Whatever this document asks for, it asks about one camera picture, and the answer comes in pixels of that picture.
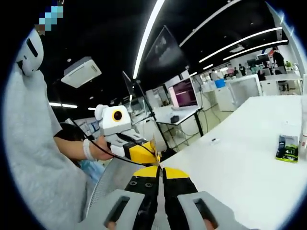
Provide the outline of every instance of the black ceiling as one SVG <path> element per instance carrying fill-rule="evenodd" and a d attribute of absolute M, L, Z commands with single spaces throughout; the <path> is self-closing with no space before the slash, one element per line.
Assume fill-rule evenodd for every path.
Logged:
<path fill-rule="evenodd" d="M 84 56 L 91 56 L 102 74 L 79 89 L 62 82 L 56 85 L 62 103 L 78 105 L 78 109 L 68 109 L 73 118 L 93 116 L 88 107 L 109 104 L 114 98 L 127 96 L 121 72 L 124 70 L 129 76 L 133 75 L 142 35 L 155 2 L 65 0 L 64 19 L 42 36 L 45 55 L 41 69 L 49 86 L 49 100 L 58 101 L 51 84 L 63 77 L 65 68 Z M 163 25 L 180 44 L 193 29 L 226 4 L 227 0 L 165 0 L 143 56 L 146 56 Z M 202 63 L 199 63 L 200 59 L 238 39 L 274 27 L 264 1 L 242 0 L 208 22 L 181 48 L 190 62 L 190 72 L 201 71 L 209 64 L 221 64 L 223 58 L 229 55 L 229 50 Z M 276 39 L 276 33 L 268 33 L 241 45 L 254 47 Z M 148 79 L 143 84 L 148 88 L 151 82 L 154 79 Z M 66 118 L 61 108 L 54 110 L 59 120 Z"/>

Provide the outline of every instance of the gloved hand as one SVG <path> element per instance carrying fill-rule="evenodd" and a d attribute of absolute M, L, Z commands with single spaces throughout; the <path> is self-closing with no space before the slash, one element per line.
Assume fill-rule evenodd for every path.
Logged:
<path fill-rule="evenodd" d="M 107 151 L 110 154 L 113 154 L 111 152 L 111 150 L 108 148 L 107 144 L 106 144 L 106 140 L 104 136 L 100 136 L 96 141 L 95 141 L 96 145 L 98 145 L 99 147 L 101 147 L 102 149 L 104 149 L 105 151 Z M 113 156 L 108 155 L 107 153 L 101 151 L 99 148 L 97 148 L 93 143 L 90 143 L 90 152 L 92 154 L 92 156 L 97 159 L 97 160 L 109 160 L 111 158 L 113 158 Z"/>

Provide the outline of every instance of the yellow ring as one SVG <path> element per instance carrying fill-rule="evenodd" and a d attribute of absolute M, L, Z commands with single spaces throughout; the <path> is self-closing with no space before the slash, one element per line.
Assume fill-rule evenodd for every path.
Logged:
<path fill-rule="evenodd" d="M 120 119 L 120 120 L 115 120 L 115 119 L 114 119 L 114 114 L 115 114 L 116 112 L 120 112 L 120 113 L 121 113 L 121 118 L 123 118 L 123 116 L 122 116 L 123 113 L 122 113 L 121 111 L 119 111 L 119 110 L 116 110 L 116 111 L 113 112 L 113 115 L 112 115 L 113 121 L 116 121 L 116 122 L 117 122 L 117 121 L 120 121 L 121 119 Z"/>

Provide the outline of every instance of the floor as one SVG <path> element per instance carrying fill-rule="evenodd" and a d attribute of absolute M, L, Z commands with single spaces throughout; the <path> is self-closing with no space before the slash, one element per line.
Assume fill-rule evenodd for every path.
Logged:
<path fill-rule="evenodd" d="M 204 135 L 209 132 L 211 129 L 213 129 L 214 127 L 216 127 L 220 121 L 224 121 L 229 115 L 231 115 L 232 112 L 221 112 L 219 110 L 218 105 L 215 105 L 214 107 L 212 107 L 211 109 L 207 110 L 206 112 L 200 112 L 199 113 L 199 119 L 201 122 L 201 126 L 202 126 L 202 130 Z M 179 144 L 177 147 L 174 148 L 175 151 L 180 151 L 183 150 L 187 145 L 192 144 L 194 141 L 196 141 L 197 139 L 199 139 L 201 136 L 200 134 L 196 134 L 192 137 L 190 137 L 187 142 L 183 142 L 182 144 Z"/>

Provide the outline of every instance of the screw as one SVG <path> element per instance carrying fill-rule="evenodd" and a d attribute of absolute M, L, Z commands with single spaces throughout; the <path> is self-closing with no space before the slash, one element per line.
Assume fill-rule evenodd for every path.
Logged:
<path fill-rule="evenodd" d="M 134 185 L 136 185 L 137 183 L 136 183 L 135 181 L 130 181 L 129 184 L 132 185 L 132 186 L 134 186 Z"/>

